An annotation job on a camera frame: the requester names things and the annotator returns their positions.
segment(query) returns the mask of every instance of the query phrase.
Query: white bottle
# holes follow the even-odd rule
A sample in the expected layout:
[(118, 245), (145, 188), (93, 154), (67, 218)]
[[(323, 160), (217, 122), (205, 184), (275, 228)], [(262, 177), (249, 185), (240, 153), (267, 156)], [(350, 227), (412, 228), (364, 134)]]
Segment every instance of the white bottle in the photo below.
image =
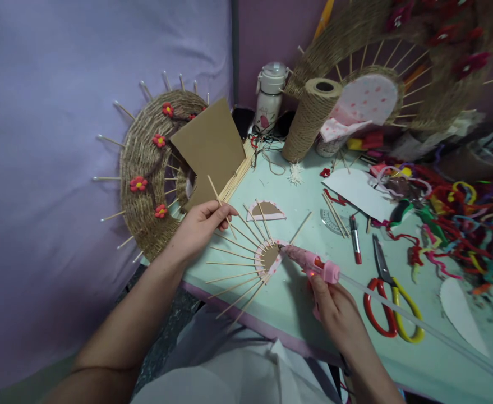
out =
[(289, 69), (283, 63), (272, 62), (263, 67), (257, 77), (257, 112), (254, 134), (267, 135), (274, 129), (282, 105), (282, 91)]

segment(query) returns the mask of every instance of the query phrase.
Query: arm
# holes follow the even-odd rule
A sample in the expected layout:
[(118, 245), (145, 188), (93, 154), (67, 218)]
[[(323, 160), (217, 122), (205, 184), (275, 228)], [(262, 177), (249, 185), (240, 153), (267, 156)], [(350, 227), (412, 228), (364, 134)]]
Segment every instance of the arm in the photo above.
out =
[(165, 250), (76, 357), (72, 373), (46, 403), (128, 403), (187, 264), (237, 215), (216, 200), (192, 208)]
[(327, 285), (312, 278), (323, 327), (353, 370), (353, 393), (359, 404), (404, 404), (402, 395), (384, 368), (353, 296), (339, 283)]

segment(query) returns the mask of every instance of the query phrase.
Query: red and yellow scissors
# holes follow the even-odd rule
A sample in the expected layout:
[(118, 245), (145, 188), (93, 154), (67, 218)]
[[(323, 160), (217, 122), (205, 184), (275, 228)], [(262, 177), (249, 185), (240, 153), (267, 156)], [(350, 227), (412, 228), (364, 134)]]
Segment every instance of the red and yellow scissors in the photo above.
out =
[[(370, 281), (368, 288), (371, 290), (377, 291), (379, 294), (386, 299), (386, 292), (384, 283), (388, 283), (392, 287), (392, 302), (396, 306), (399, 306), (399, 296), (400, 294), (403, 296), (413, 315), (422, 320), (422, 314), (418, 309), (417, 305), (411, 299), (411, 297), (407, 294), (405, 289), (399, 284), (396, 278), (390, 276), (390, 272), (388, 271), (388, 267), (386, 266), (385, 256), (383, 255), (383, 249), (381, 248), (381, 244), (379, 243), (379, 239), (376, 235), (373, 235), (374, 239), (374, 254), (375, 254), (375, 262), (377, 263), (377, 271), (379, 272), (379, 278), (374, 278)], [(366, 315), (368, 316), (371, 325), (381, 334), (382, 336), (394, 338), (396, 335), (400, 335), (405, 341), (410, 343), (419, 343), (424, 338), (424, 329), (420, 327), (416, 327), (414, 330), (414, 335), (409, 337), (405, 328), (403, 327), (402, 316), (399, 313), (395, 313), (392, 309), (383, 305), (383, 309), (385, 310), (386, 319), (388, 321), (388, 331), (382, 329), (382, 327), (378, 324), (377, 320), (375, 320), (374, 314), (371, 311), (371, 296), (368, 294), (364, 294), (364, 309), (366, 310)]]

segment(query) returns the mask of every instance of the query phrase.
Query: table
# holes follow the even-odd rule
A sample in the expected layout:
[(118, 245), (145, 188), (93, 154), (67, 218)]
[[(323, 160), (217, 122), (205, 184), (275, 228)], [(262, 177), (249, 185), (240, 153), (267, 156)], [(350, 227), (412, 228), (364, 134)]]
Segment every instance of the table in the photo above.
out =
[[(242, 207), (243, 203), (250, 206), (255, 198), (276, 202), (287, 215), (287, 220), (270, 221), (269, 228), (274, 238), (285, 241), (289, 241), (293, 237), (307, 213), (313, 211), (311, 220), (295, 240), (295, 245), (315, 251), (323, 259), (336, 262), (347, 276), (366, 286), (372, 277), (377, 276), (371, 235), (366, 235), (366, 217), (363, 214), (357, 215), (362, 265), (356, 265), (354, 262), (351, 240), (344, 240), (330, 232), (321, 221), (320, 209), (327, 209), (327, 206), (321, 196), (324, 185), (321, 183), (322, 177), (319, 174), (323, 168), (331, 166), (331, 160), (321, 158), (314, 151), (311, 151), (301, 163), (305, 169), (302, 172), (305, 183), (300, 186), (293, 186), (288, 181), (288, 163), (281, 158), (278, 152), (270, 152), (269, 155), (273, 162), (287, 167), (286, 173), (281, 176), (271, 173), (268, 162), (263, 158), (258, 158), (255, 171), (251, 170), (247, 174), (233, 195), (230, 204), (235, 206), (244, 215), (243, 217), (246, 217), (246, 212)], [(355, 157), (349, 153), (348, 164)], [(357, 162), (353, 168), (367, 169), (361, 164), (361, 162)], [(273, 169), (274, 171), (279, 170), (278, 167), (274, 168), (274, 166)], [(340, 215), (345, 216), (356, 211), (353, 206), (337, 205), (337, 209)], [(234, 223), (248, 234), (248, 230), (245, 230), (244, 226), (239, 226), (242, 224), (240, 221)], [(395, 235), (400, 233), (417, 235), (421, 224), (420, 219), (411, 215), (393, 231)], [(379, 230), (373, 228), (372, 233), (377, 233), (381, 238)], [(248, 245), (248, 242), (241, 235), (237, 234), (237, 237), (241, 244)], [(234, 247), (219, 237), (213, 237), (210, 245), (218, 245), (218, 248), (249, 255), (248, 251), (241, 251), (239, 247)], [(411, 267), (407, 264), (407, 250), (410, 246), (411, 243), (406, 240), (383, 241), (386, 261), (392, 275), (398, 278), (414, 299), (425, 322), (458, 344), (473, 350), (458, 334), (450, 321), (443, 316), (443, 309), (438, 297), (441, 280), (437, 277), (433, 264), (424, 260), (425, 265), (421, 267), (417, 276), (417, 284), (412, 282)], [(244, 270), (243, 267), (205, 264), (206, 261), (245, 261), (237, 257), (235, 257), (237, 260), (231, 260), (229, 257), (231, 257), (229, 254), (206, 249), (198, 261), (186, 272), (183, 287), (200, 300), (206, 301), (210, 295), (238, 283), (236, 279), (231, 279), (227, 282), (206, 284), (207, 280), (254, 270), (253, 267), (245, 267), (250, 270)], [(456, 262), (449, 258), (441, 258), (441, 260), (447, 264), (448, 271), (461, 274)], [(312, 315), (312, 301), (306, 289), (306, 276), (300, 272), (299, 267), (295, 263), (284, 260), (271, 282), (277, 282), (277, 284), (272, 287), (269, 283), (269, 286), (259, 293), (259, 296), (249, 306), (246, 314), (241, 317), (239, 322), (267, 338), (280, 338), (285, 346), (303, 356), (313, 356), (333, 364), (339, 364), (337, 350), (326, 336), (321, 324)], [(211, 299), (209, 302), (225, 308), (243, 294), (249, 285), (226, 293), (221, 296), (221, 300)], [(377, 353), (391, 377), (399, 385), (408, 391), (431, 397), (443, 403), (482, 403), (484, 401), (493, 403), (493, 377), (487, 372), (429, 334), (426, 334), (422, 343), (418, 345), (407, 343), (399, 336), (396, 338), (381, 336), (366, 317), (362, 292), (344, 281), (342, 281), (342, 285), (351, 292), (357, 301)], [(390, 291), (387, 291), (387, 294), (390, 299)], [(492, 311), (489, 307), (479, 309), (473, 304), (470, 304), (470, 307), (490, 351), (491, 363), (493, 364), (493, 323), (488, 322), (488, 318), (492, 316)], [(373, 302), (372, 308), (379, 324), (386, 328), (386, 319), (381, 304)], [(236, 316), (239, 310), (232, 309), (229, 313)], [(414, 325), (407, 320), (404, 322), (408, 325), (408, 332), (412, 334)]]

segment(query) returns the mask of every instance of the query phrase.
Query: pink glue gun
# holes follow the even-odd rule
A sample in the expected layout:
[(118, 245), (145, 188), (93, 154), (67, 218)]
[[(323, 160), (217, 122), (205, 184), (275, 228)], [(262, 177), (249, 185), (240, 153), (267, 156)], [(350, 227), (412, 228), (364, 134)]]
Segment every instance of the pink glue gun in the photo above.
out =
[[(340, 278), (340, 267), (332, 261), (324, 263), (321, 261), (321, 258), (313, 252), (303, 250), (302, 248), (293, 245), (279, 245), (279, 247), (280, 251), (286, 253), (291, 260), (301, 266), (302, 271), (308, 276), (308, 279), (311, 279), (314, 275), (319, 275), (326, 283), (338, 283)], [(314, 317), (317, 320), (320, 320), (317, 301), (315, 302), (314, 307)]]

